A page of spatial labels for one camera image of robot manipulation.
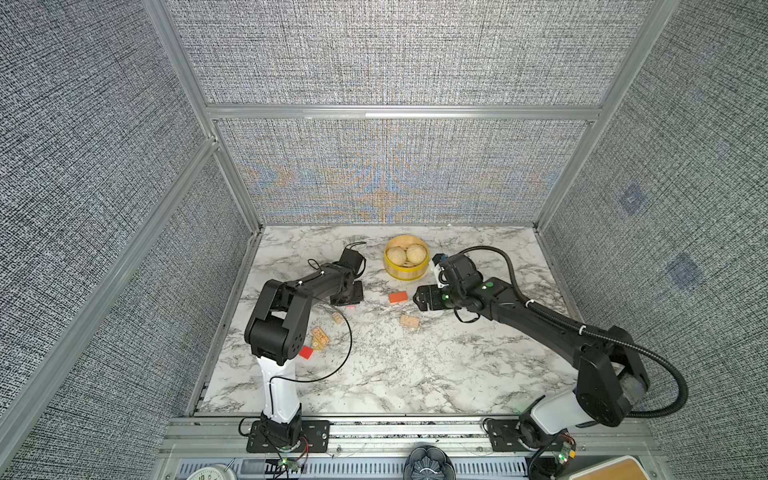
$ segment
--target orange sponge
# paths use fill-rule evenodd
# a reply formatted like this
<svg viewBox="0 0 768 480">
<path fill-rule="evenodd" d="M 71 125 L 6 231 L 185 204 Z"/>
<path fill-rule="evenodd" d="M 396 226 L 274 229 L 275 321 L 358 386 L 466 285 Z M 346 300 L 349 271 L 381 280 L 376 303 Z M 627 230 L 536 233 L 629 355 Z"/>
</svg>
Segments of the orange sponge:
<svg viewBox="0 0 768 480">
<path fill-rule="evenodd" d="M 405 302 L 407 299 L 408 299 L 408 293 L 405 293 L 405 292 L 397 292 L 397 293 L 389 294 L 390 303 Z"/>
</svg>

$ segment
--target red block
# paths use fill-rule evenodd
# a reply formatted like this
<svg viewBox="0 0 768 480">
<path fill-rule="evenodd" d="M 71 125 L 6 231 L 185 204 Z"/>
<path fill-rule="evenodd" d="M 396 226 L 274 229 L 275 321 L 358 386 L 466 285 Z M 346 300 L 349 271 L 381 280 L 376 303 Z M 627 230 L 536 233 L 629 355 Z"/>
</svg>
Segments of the red block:
<svg viewBox="0 0 768 480">
<path fill-rule="evenodd" d="M 309 360 L 310 357 L 312 356 L 312 352 L 314 352 L 314 350 L 312 350 L 311 348 L 305 345 L 301 347 L 301 350 L 299 351 L 299 355 Z"/>
<path fill-rule="evenodd" d="M 407 299 L 408 299 L 408 293 L 405 293 L 405 292 L 397 292 L 397 293 L 389 294 L 390 303 L 405 302 Z"/>
</svg>

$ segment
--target steamed bun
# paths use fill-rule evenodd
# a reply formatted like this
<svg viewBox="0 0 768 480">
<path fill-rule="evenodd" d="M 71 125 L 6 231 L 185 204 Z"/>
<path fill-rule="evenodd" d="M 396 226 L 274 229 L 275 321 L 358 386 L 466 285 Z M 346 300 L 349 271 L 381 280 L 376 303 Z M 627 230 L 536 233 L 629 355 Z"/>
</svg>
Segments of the steamed bun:
<svg viewBox="0 0 768 480">
<path fill-rule="evenodd" d="M 413 263 L 414 265 L 419 265 L 426 259 L 426 257 L 427 250 L 418 244 L 411 245 L 406 251 L 406 258 L 410 263 Z"/>
<path fill-rule="evenodd" d="M 400 247 L 392 247 L 386 251 L 386 256 L 389 261 L 397 266 L 403 266 L 407 260 L 406 251 Z"/>
</svg>

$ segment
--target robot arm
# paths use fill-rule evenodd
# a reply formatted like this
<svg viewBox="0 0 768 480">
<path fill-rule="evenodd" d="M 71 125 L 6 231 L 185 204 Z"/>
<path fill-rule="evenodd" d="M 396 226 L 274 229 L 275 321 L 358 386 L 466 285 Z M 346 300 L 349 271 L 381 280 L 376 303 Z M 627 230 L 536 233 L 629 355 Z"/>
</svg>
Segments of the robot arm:
<svg viewBox="0 0 768 480">
<path fill-rule="evenodd" d="M 304 278 L 267 280 L 246 326 L 245 341 L 258 357 L 266 397 L 258 428 L 278 448 L 293 447 L 301 435 L 301 404 L 292 380 L 312 305 L 327 296 L 335 306 L 362 301 L 362 283 L 355 279 L 362 275 L 366 259 L 351 247 L 339 261 L 323 263 Z"/>
<path fill-rule="evenodd" d="M 541 397 L 520 416 L 517 430 L 521 443 L 538 449 L 549 445 L 562 429 L 593 420 L 618 426 L 650 386 L 640 356 L 627 347 L 634 345 L 630 334 L 617 326 L 603 330 L 582 325 L 530 300 L 517 287 L 506 253 L 493 247 L 476 250 L 480 249 L 493 250 L 505 257 L 512 283 L 499 278 L 483 280 L 475 264 L 463 253 L 447 258 L 438 254 L 433 263 L 442 288 L 421 286 L 414 301 L 422 311 L 454 309 L 457 318 L 465 323 L 484 316 L 513 326 L 578 370 L 575 386 L 554 396 Z M 462 319 L 458 315 L 460 308 L 477 316 Z"/>
</svg>

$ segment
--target aluminum frame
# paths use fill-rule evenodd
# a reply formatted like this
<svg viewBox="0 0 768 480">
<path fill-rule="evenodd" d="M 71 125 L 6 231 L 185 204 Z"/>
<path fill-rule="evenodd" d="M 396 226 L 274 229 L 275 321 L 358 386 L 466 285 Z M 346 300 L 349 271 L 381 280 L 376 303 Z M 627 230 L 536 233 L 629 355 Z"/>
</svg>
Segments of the aluminum frame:
<svg viewBox="0 0 768 480">
<path fill-rule="evenodd" d="M 632 46 L 630 46 L 627 56 L 621 63 L 614 80 L 608 89 L 602 104 L 602 113 L 600 117 L 587 126 L 579 140 L 571 159 L 566 163 L 560 177 L 550 190 L 544 206 L 536 220 L 536 225 L 541 232 L 544 232 L 554 213 L 562 204 L 565 195 L 571 189 L 576 177 L 578 177 L 581 168 L 586 163 L 589 155 L 598 144 L 605 128 L 611 122 L 611 117 L 618 109 L 624 95 L 629 90 L 630 85 L 637 77 L 645 59 L 650 54 L 650 50 L 656 44 L 656 40 L 661 35 L 664 27 L 677 10 L 680 0 L 656 0 L 648 12 L 648 16 L 643 22 L 640 31 L 637 33 Z"/>
<path fill-rule="evenodd" d="M 214 139 L 205 139 L 136 231 L 104 278 L 85 300 L 67 329 L 0 417 L 0 474 L 5 471 L 40 415 L 101 326 L 114 302 L 160 236 L 171 215 L 213 154 Z"/>
<path fill-rule="evenodd" d="M 163 0 L 141 0 L 141 2 L 144 4 L 144 9 L 147 11 L 150 21 L 157 31 L 157 36 L 160 38 L 161 44 L 168 55 L 168 59 L 176 71 L 176 76 L 184 88 L 184 93 L 187 94 L 187 100 L 190 102 L 197 121 L 200 122 L 200 127 L 206 135 L 213 135 L 222 144 L 223 142 L 214 123 L 206 116 L 205 108 L 207 102 L 203 88 L 200 86 L 200 82 L 194 73 L 189 55 L 187 55 L 184 46 L 181 44 L 179 33 L 170 18 L 165 2 Z M 230 188 L 232 198 L 240 209 L 246 225 L 251 233 L 256 233 L 261 227 L 261 219 L 256 211 L 256 206 L 253 204 L 245 188 L 243 178 L 237 171 L 237 167 L 226 147 L 217 151 L 216 159 Z"/>
<path fill-rule="evenodd" d="M 227 338 L 227 333 L 230 330 L 232 318 L 237 310 L 240 297 L 243 295 L 243 289 L 248 280 L 248 274 L 253 265 L 253 259 L 256 257 L 256 251 L 259 249 L 259 243 L 261 243 L 262 236 L 263 228 L 251 235 L 248 239 L 248 247 L 246 248 L 245 255 L 243 255 L 242 262 L 240 262 L 237 277 L 235 277 L 232 290 L 227 298 L 227 305 L 224 307 L 224 312 L 221 314 L 221 320 L 219 320 L 219 326 L 216 328 L 214 339 L 210 343 L 210 348 L 205 357 L 203 368 L 200 370 L 200 375 L 197 377 L 194 389 L 192 390 L 192 396 L 187 403 L 187 408 L 184 410 L 184 414 L 187 416 L 194 415 L 198 403 L 202 400 L 206 384 L 210 381 L 210 376 L 214 372 L 214 368 L 219 360 L 219 354 L 224 345 L 224 340 Z"/>
<path fill-rule="evenodd" d="M 458 118 L 483 120 L 597 120 L 598 106 L 569 105 L 260 105 L 211 104 L 211 120 L 224 118 L 304 118 L 370 120 L 378 118 Z"/>
<path fill-rule="evenodd" d="M 170 422 L 151 478 L 175 478 L 186 458 L 267 458 L 272 454 L 245 453 L 245 439 L 237 433 L 242 416 L 173 419 Z M 405 458 L 415 444 L 440 446 L 454 458 L 505 457 L 493 452 L 481 428 L 485 418 L 517 420 L 515 415 L 305 415 L 308 420 L 329 420 L 329 452 L 310 457 Z M 625 419 L 616 428 L 596 425 L 570 429 L 578 455 L 616 457 L 634 455 L 653 478 L 672 478 L 664 453 L 641 419 Z M 532 455 L 521 452 L 514 455 Z"/>
</svg>

